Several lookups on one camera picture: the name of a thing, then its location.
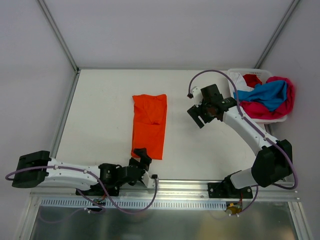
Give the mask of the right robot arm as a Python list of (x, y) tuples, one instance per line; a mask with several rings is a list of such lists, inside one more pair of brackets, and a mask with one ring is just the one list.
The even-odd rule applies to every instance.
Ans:
[(293, 174), (292, 145), (278, 140), (257, 125), (233, 97), (224, 98), (218, 86), (194, 87), (187, 95), (194, 105), (187, 113), (199, 128), (217, 119), (249, 145), (255, 155), (252, 167), (226, 176), (221, 183), (209, 186), (211, 198), (252, 198), (251, 188), (268, 187)]

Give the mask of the orange t shirt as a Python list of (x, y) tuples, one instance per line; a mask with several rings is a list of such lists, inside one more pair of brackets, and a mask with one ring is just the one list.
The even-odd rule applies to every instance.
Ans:
[(162, 160), (167, 123), (167, 95), (134, 95), (131, 156), (145, 148), (153, 160)]

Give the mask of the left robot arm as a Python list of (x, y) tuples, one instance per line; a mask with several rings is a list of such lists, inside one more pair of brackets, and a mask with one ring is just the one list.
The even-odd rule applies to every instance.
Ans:
[(20, 156), (16, 172), (7, 179), (14, 188), (73, 188), (85, 196), (108, 193), (117, 197), (123, 185), (134, 186), (138, 182), (154, 189), (157, 175), (149, 173), (152, 159), (145, 148), (137, 148), (134, 152), (139, 159), (130, 158), (127, 166), (112, 163), (85, 166), (57, 161), (50, 157), (49, 151), (41, 150)]

